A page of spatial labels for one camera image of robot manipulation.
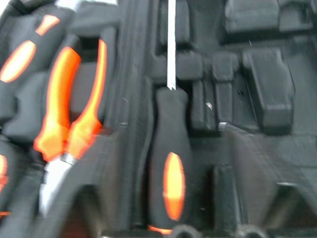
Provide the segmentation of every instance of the black foam block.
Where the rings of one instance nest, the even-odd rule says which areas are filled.
[[[202,81],[193,83],[193,97],[191,110],[191,127],[194,130],[203,130],[205,127],[205,92]]]
[[[176,2],[175,38],[177,44],[190,44],[189,8],[186,0]],[[160,16],[159,41],[163,46],[167,45],[168,4],[163,2]]]
[[[215,89],[210,80],[204,81],[205,89],[205,130],[206,131],[218,131],[218,121],[216,118],[215,108]]]
[[[15,143],[32,143],[40,133],[42,126],[42,108],[44,81],[47,72],[30,76],[28,83],[16,93],[18,110],[15,117],[4,124],[2,133]]]
[[[99,37],[105,27],[120,24],[122,9],[114,5],[83,2],[68,32],[80,37]]]
[[[230,83],[216,84],[217,114],[220,122],[232,122],[233,92]]]
[[[227,32],[278,29],[277,0],[229,0],[225,9]]]
[[[0,81],[0,85],[1,84],[3,86],[0,87],[6,87],[4,82]],[[0,102],[5,102],[0,103],[0,125],[3,125],[14,117],[16,111],[16,99],[10,88],[0,93]]]
[[[231,52],[219,52],[212,57],[213,77],[218,83],[229,83],[239,67],[237,55]]]
[[[151,78],[154,84],[166,84],[167,59],[159,56],[152,62]],[[204,76],[203,58],[197,53],[178,54],[176,56],[176,77],[181,81],[197,81]]]
[[[295,88],[280,49],[244,52],[250,93],[262,129],[290,128],[293,124]]]

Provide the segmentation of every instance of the empty tool slot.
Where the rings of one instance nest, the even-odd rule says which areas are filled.
[[[267,229],[317,228],[317,215],[295,187],[280,186],[264,226]]]
[[[99,38],[82,38],[82,63],[97,62]]]
[[[193,222],[198,230],[214,228],[214,173],[213,168],[200,163],[196,171],[196,212],[193,213]]]
[[[101,234],[103,224],[96,198],[96,192],[91,187],[85,187],[78,193],[59,237],[94,238]]]

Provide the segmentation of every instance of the orange stripe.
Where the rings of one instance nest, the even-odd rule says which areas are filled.
[[[163,178],[163,197],[170,219],[178,221],[183,213],[185,198],[185,175],[181,159],[169,153]]]
[[[7,164],[6,157],[3,155],[0,155],[0,193],[8,182],[8,178],[6,176],[7,168],[8,168],[8,164]]]
[[[47,112],[34,148],[43,153],[46,161],[63,153],[67,141],[69,122],[69,99],[71,86],[81,58],[70,47],[59,54],[53,67],[47,95]]]
[[[3,217],[9,216],[11,215],[10,212],[0,212],[0,219],[2,219]]]
[[[66,152],[80,159],[86,150],[94,143],[102,124],[98,120],[98,108],[104,93],[106,83],[107,45],[99,40],[98,62],[94,86],[83,113],[73,122]]]
[[[169,235],[172,232],[172,230],[160,229],[160,228],[156,228],[156,227],[152,227],[152,226],[148,226],[148,228],[150,231],[160,232],[162,235]]]
[[[47,33],[48,30],[50,30],[53,26],[59,23],[59,19],[56,16],[52,15],[45,15],[43,17],[42,23],[40,26],[36,29],[36,33],[38,33],[40,36],[43,36],[45,33]]]
[[[5,62],[0,80],[9,83],[16,80],[31,63],[36,52],[36,45],[32,41],[22,43]]]

